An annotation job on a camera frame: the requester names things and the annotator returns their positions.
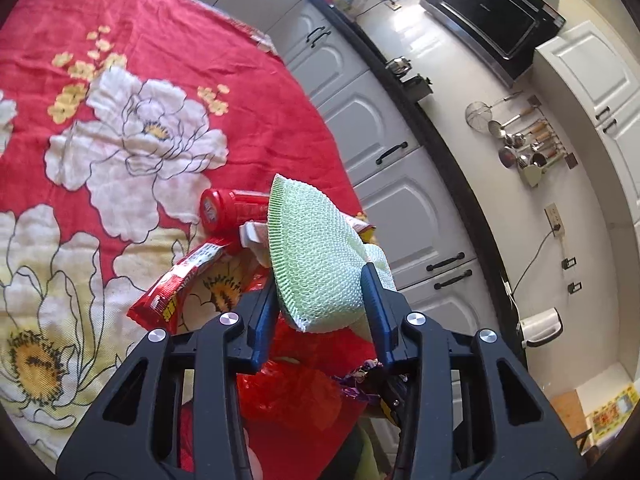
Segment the green mesh foam sleeve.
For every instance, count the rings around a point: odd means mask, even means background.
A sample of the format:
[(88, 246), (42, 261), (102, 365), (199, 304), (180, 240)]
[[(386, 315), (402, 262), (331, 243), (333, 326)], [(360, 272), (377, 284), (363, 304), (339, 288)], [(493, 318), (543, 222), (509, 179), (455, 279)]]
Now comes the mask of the green mesh foam sleeve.
[(384, 288), (396, 288), (381, 247), (362, 241), (318, 188), (278, 174), (268, 206), (268, 246), (281, 310), (302, 333), (348, 328), (372, 339), (360, 285), (371, 263)]

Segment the purple snack wrapper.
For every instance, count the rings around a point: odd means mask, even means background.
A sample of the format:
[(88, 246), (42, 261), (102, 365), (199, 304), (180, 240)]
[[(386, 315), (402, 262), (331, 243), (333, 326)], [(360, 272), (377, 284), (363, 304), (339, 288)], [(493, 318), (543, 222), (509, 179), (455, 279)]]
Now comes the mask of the purple snack wrapper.
[(390, 374), (378, 360), (364, 361), (356, 370), (333, 379), (343, 396), (364, 405), (367, 416), (399, 426), (397, 409), (401, 400), (392, 386)]

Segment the black kitchen countertop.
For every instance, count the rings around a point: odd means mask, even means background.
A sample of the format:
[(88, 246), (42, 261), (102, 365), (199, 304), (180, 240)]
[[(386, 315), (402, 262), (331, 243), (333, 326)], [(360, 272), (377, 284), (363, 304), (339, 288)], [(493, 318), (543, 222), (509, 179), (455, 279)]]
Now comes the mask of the black kitchen countertop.
[(439, 177), (444, 181), (447, 192), (456, 206), (466, 234), (472, 243), (480, 268), (494, 305), (495, 314), (506, 344), (522, 364), (527, 363), (526, 352), (522, 348), (522, 337), (516, 324), (518, 316), (506, 285), (508, 274), (504, 267), (494, 234), (474, 194), (471, 185), (450, 152), (445, 140), (420, 107), (419, 100), (413, 95), (412, 84), (402, 84), (389, 70), (385, 55), (357, 24), (345, 18), (335, 6), (324, 0), (307, 0), (329, 23), (337, 28), (349, 45), (360, 55), (371, 72), (390, 97), (402, 118), (419, 142), (424, 154), (434, 162)]

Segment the yellow brown snack wrapper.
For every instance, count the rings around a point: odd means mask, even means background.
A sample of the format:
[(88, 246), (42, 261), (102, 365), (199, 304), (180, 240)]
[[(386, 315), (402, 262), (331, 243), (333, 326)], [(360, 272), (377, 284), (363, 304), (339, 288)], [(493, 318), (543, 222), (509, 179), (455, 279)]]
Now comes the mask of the yellow brown snack wrapper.
[(351, 216), (343, 212), (343, 218), (348, 225), (356, 231), (363, 243), (378, 244), (378, 240), (375, 237), (375, 226), (372, 226), (368, 217), (363, 212), (358, 212), (356, 216)]

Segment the white lower cabinets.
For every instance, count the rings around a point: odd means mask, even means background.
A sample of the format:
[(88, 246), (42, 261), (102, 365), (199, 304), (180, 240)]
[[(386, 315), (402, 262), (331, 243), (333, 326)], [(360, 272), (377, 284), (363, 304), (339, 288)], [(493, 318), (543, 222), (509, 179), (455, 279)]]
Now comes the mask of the white lower cabinets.
[(307, 0), (200, 0), (270, 36), (334, 136), (411, 307), (450, 330), (500, 330), (475, 249), (434, 162), (360, 55)]

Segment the white cabinets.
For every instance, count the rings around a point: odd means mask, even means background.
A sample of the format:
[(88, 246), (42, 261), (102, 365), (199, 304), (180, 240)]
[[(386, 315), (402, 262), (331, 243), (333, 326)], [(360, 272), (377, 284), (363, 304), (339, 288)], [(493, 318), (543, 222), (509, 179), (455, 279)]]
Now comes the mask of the white cabinets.
[(307, 0), (200, 0), (270, 36), (334, 136), (411, 307), (450, 330), (500, 330), (475, 249), (434, 162), (360, 55)]
[(639, 206), (639, 76), (597, 26), (585, 21), (534, 54), (589, 119), (632, 208)]

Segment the red plastic bag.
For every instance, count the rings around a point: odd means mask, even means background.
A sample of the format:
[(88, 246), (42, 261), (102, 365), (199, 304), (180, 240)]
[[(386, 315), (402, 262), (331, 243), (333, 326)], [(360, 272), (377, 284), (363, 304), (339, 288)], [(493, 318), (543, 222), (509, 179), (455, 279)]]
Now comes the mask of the red plastic bag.
[(269, 359), (236, 380), (255, 479), (379, 479), (358, 420), (366, 404), (338, 381), (374, 358), (349, 328), (302, 333), (279, 318)]

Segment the red snack packet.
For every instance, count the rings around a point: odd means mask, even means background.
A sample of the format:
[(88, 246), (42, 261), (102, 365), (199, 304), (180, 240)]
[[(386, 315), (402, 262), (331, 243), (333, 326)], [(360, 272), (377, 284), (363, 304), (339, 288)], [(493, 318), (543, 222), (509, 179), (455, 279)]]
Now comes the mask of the red snack packet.
[(178, 333), (186, 296), (194, 281), (214, 263), (241, 250), (232, 237), (209, 237), (164, 273), (127, 311), (128, 318), (145, 330), (161, 328)]

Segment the red plastic bottle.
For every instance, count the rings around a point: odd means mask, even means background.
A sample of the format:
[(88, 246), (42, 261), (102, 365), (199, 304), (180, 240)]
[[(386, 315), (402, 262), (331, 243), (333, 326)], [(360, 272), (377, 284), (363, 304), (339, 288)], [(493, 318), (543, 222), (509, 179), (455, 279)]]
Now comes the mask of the red plastic bottle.
[(206, 188), (201, 194), (198, 213), (204, 230), (218, 234), (233, 231), (247, 221), (265, 223), (268, 207), (268, 194)]

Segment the white electric kettle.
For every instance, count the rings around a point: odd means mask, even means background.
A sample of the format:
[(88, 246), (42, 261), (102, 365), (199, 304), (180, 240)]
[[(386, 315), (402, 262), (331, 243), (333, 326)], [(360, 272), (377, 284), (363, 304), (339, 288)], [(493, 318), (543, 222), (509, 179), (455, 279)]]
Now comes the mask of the white electric kettle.
[(555, 308), (522, 318), (518, 323), (524, 348), (539, 348), (554, 341), (564, 330), (560, 312)]

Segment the hanging utensil rack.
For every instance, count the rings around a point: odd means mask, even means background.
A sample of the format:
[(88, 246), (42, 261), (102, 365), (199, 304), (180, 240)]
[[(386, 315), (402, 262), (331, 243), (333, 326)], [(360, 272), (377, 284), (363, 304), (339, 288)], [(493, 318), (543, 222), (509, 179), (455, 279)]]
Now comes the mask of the hanging utensil rack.
[(500, 164), (506, 169), (518, 170), (523, 182), (536, 188), (555, 165), (564, 164), (572, 170), (578, 166), (578, 160), (574, 153), (567, 151), (542, 111), (541, 100), (533, 94), (510, 119), (500, 122), (494, 117), (495, 108), (517, 101), (521, 94), (515, 91), (491, 104), (474, 101), (465, 107), (464, 119), (475, 132), (499, 141)]

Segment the steel kettle pot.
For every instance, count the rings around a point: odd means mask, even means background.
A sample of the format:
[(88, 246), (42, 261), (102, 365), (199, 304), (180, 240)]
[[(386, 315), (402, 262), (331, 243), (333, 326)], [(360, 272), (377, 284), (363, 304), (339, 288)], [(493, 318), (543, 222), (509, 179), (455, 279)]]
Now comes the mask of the steel kettle pot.
[(397, 58), (389, 60), (385, 65), (385, 69), (394, 77), (401, 79), (412, 70), (412, 65), (410, 60), (405, 56), (398, 56)]

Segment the red floral tablecloth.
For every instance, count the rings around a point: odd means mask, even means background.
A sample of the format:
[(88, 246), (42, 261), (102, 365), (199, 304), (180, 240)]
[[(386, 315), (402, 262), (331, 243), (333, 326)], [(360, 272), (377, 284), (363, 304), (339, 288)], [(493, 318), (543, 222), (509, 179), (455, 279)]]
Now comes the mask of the red floral tablecloth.
[(271, 38), (198, 0), (16, 0), (1, 27), (1, 406), (54, 471), (142, 337), (128, 308), (204, 238), (206, 188), (361, 206)]

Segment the white upper cabinets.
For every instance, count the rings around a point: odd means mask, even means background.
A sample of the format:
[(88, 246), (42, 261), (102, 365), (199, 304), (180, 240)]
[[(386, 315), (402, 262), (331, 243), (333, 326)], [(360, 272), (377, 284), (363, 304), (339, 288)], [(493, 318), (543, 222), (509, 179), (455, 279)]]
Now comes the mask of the white upper cabinets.
[(534, 54), (589, 119), (632, 208), (639, 206), (639, 76), (597, 26), (585, 21)]

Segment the wall power outlet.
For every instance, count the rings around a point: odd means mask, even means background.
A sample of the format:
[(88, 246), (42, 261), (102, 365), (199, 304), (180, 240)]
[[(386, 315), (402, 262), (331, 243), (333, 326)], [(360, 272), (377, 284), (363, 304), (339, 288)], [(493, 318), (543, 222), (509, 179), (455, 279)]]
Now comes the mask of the wall power outlet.
[(557, 238), (563, 237), (565, 234), (565, 229), (558, 206), (556, 206), (555, 204), (545, 206), (544, 213), (546, 214), (553, 235)]

